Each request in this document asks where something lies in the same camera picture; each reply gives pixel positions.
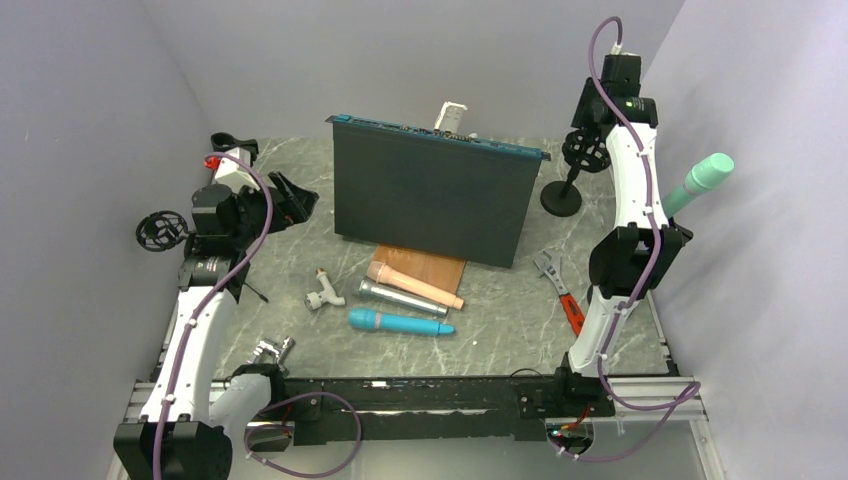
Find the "black round-base clip stand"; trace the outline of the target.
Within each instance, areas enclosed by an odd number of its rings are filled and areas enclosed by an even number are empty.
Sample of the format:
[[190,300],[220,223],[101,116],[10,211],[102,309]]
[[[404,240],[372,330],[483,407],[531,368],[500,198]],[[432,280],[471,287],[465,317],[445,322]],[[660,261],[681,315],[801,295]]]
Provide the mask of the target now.
[[252,160],[259,154],[259,145],[256,139],[242,140],[226,132],[216,132],[210,136],[210,143],[214,151],[226,152],[233,148],[246,150]]

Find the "pink microphone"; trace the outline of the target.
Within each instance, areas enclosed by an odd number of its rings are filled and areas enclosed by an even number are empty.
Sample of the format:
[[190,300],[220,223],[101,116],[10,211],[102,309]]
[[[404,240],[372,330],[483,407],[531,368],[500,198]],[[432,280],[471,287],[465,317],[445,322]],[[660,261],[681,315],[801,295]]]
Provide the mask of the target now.
[[371,261],[366,276],[377,283],[397,287],[449,308],[462,309],[465,304],[456,294],[401,273],[384,262]]

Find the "grey microphone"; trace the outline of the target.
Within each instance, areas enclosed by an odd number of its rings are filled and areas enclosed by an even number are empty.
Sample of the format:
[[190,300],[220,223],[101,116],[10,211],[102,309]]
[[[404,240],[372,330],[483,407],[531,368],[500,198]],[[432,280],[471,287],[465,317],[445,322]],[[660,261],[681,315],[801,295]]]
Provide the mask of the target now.
[[446,306],[437,302],[391,286],[377,283],[369,278],[361,279],[357,287],[357,293],[361,296],[368,296],[388,301],[390,303],[412,308],[440,318],[446,318],[449,312],[449,309]]

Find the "black tripod shock-mount stand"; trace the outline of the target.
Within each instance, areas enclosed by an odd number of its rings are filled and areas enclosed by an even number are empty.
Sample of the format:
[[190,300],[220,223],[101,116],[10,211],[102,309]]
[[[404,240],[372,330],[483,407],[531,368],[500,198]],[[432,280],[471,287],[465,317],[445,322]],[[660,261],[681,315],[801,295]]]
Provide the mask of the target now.
[[137,243],[150,252],[183,247],[184,261],[178,270],[177,285],[185,292],[193,287],[215,285],[246,258],[255,240],[238,240],[237,226],[215,224],[212,232],[199,233],[189,230],[180,214],[161,210],[143,218],[135,236]]

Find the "blue microphone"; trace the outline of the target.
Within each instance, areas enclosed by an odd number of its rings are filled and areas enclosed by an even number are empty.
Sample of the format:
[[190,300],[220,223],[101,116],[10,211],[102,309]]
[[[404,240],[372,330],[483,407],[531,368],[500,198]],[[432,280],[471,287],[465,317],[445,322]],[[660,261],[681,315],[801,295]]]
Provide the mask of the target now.
[[453,326],[435,320],[386,314],[368,308],[354,308],[349,312],[348,323],[362,330],[385,330],[426,336],[453,335]]

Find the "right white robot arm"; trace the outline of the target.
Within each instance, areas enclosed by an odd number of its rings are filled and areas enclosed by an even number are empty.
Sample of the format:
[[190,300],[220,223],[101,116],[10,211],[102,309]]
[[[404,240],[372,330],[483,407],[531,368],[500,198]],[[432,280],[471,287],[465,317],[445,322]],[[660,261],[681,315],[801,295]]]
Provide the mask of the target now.
[[663,278],[686,241],[660,201],[654,141],[654,100],[640,95],[642,61],[608,54],[600,79],[587,79],[563,143],[566,162],[587,173],[611,169],[615,192],[612,230],[589,260],[591,295],[580,333],[567,353],[567,378],[551,388],[557,411],[574,415],[601,374],[633,308]]

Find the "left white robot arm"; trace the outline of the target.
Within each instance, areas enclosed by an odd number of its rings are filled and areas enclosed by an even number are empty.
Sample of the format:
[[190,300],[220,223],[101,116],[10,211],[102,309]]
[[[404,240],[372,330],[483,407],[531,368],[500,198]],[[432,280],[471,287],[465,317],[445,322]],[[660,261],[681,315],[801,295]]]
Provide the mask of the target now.
[[266,191],[212,183],[192,196],[174,330],[138,419],[118,425],[113,447],[131,479],[225,479],[247,424],[279,417],[287,406],[278,366],[240,366],[210,399],[223,333],[246,275],[248,250],[264,232],[308,221],[318,193],[279,172]]

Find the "mint green microphone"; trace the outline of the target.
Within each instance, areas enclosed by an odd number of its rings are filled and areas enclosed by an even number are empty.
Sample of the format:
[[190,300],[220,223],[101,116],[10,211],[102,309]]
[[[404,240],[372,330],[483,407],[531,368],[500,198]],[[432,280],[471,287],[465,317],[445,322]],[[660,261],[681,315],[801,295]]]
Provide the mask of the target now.
[[718,188],[734,169],[733,159],[724,153],[713,153],[701,160],[679,185],[663,197],[662,207],[666,217],[673,218],[696,198]]

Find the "black clip stand right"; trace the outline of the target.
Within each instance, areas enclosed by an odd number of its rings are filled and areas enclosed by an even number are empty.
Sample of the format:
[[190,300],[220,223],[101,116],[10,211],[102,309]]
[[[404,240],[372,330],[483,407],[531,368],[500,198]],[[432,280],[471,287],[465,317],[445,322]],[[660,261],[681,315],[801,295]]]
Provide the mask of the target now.
[[683,246],[685,246],[694,238],[694,233],[691,230],[687,229],[686,227],[683,227],[682,225],[679,225],[673,220],[670,220],[670,226],[680,234]]

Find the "white plastic faucet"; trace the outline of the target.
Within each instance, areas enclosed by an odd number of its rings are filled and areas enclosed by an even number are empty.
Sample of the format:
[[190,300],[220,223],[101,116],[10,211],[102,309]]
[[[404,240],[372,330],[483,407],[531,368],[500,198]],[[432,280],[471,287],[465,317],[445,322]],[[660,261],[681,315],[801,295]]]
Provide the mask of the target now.
[[316,280],[321,285],[320,291],[309,292],[304,297],[304,305],[310,311],[319,310],[324,305],[342,307],[346,305],[346,299],[339,295],[325,269],[318,268],[315,272]]

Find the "dark grey upright panel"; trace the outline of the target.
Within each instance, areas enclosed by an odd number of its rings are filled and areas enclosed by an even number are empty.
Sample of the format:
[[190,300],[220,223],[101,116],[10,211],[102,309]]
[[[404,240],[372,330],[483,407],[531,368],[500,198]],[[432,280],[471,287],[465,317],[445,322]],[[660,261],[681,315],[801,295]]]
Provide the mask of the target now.
[[510,268],[548,152],[337,114],[334,225],[350,239]]

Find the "white object behind panel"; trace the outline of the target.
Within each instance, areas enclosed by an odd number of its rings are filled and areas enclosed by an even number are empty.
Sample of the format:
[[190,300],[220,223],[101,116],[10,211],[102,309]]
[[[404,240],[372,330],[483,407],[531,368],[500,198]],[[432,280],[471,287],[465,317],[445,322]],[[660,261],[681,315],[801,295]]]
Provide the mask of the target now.
[[434,124],[434,129],[442,132],[458,133],[461,120],[468,107],[464,104],[446,101]]

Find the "chrome metal faucet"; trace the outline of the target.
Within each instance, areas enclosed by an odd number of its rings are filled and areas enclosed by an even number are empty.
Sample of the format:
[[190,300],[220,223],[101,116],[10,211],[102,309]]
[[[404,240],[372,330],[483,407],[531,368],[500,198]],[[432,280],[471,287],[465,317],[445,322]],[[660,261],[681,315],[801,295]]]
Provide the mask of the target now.
[[295,345],[296,341],[291,336],[286,336],[281,341],[264,338],[254,347],[248,363],[274,363],[281,371],[286,373],[288,369],[285,365],[285,360]]

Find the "adjustable wrench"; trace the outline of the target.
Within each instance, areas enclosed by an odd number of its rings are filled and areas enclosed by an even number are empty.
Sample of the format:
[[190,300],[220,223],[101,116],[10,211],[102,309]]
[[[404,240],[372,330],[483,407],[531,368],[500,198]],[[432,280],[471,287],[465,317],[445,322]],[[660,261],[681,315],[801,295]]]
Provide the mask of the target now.
[[579,336],[585,316],[561,276],[562,255],[552,249],[542,250],[533,260],[539,276],[547,278],[555,288],[566,319],[576,336]]

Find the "wooden board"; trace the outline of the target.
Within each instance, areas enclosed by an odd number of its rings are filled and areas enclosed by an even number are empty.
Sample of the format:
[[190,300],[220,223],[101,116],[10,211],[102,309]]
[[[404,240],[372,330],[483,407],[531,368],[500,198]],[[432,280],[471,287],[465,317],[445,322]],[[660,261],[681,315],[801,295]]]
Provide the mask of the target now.
[[377,246],[373,260],[452,294],[457,293],[466,266],[465,260],[383,244]]

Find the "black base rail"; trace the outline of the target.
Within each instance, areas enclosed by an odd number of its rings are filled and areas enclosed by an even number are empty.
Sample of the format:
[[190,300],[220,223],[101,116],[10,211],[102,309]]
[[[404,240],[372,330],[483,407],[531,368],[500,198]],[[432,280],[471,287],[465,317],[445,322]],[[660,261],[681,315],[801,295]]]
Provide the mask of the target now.
[[510,437],[542,441],[543,424],[614,416],[598,384],[563,375],[291,378],[275,397],[298,446],[341,441]]

